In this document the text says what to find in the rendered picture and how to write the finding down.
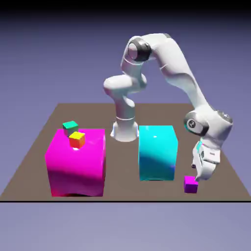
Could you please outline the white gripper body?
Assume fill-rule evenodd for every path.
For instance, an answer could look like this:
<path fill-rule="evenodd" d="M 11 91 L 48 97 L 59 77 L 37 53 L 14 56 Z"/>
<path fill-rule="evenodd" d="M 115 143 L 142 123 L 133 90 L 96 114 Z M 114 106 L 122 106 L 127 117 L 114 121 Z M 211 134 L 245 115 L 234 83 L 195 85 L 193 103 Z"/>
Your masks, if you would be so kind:
<path fill-rule="evenodd" d="M 209 180 L 212 177 L 219 162 L 212 163 L 208 161 L 201 161 L 200 159 L 194 159 L 194 164 L 197 171 L 195 181 L 199 182 L 201 180 Z"/>

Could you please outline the small purple cube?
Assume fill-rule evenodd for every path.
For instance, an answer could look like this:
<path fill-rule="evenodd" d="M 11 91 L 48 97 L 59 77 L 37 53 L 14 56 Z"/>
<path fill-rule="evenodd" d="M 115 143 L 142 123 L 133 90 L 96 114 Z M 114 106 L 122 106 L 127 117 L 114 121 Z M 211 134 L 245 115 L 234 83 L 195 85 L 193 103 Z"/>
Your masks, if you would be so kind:
<path fill-rule="evenodd" d="M 194 176 L 185 176 L 183 188 L 185 193 L 196 194 L 198 191 L 199 183 L 195 180 Z"/>

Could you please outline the small yellow cube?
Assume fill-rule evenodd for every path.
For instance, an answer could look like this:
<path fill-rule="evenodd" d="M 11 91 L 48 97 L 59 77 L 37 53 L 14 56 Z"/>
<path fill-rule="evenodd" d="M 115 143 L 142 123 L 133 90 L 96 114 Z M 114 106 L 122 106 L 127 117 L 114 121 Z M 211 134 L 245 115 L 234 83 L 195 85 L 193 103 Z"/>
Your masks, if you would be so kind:
<path fill-rule="evenodd" d="M 75 131 L 69 136 L 69 143 L 72 148 L 80 149 L 85 144 L 85 133 Z"/>

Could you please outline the small green cube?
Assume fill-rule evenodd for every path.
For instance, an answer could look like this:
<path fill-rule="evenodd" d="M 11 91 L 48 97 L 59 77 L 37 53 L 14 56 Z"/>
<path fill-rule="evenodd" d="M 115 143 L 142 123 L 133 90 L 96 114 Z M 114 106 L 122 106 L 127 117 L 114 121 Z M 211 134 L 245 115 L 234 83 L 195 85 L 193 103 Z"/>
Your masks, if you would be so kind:
<path fill-rule="evenodd" d="M 79 126 L 75 121 L 64 122 L 62 126 L 64 130 L 64 134 L 67 137 L 69 137 L 72 133 L 74 133 L 75 131 L 78 131 L 79 129 Z"/>

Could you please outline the large cyan box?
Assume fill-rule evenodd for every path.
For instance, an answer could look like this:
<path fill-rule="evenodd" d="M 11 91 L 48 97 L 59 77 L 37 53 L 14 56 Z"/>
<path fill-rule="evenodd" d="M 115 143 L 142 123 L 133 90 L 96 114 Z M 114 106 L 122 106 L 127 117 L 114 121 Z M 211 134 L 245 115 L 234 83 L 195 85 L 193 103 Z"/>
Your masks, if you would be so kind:
<path fill-rule="evenodd" d="M 141 181 L 174 180 L 177 151 L 178 139 L 173 126 L 139 126 L 139 179 Z"/>

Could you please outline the large magenta box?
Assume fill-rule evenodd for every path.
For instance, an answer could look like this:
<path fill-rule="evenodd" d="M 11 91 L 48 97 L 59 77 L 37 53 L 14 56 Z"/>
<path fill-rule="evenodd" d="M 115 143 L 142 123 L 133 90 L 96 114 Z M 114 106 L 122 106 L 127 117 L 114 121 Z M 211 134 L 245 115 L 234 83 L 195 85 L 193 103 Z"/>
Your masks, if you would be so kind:
<path fill-rule="evenodd" d="M 101 197 L 106 168 L 105 130 L 81 128 L 85 144 L 78 150 L 70 146 L 63 129 L 58 129 L 45 153 L 51 195 L 72 194 Z"/>

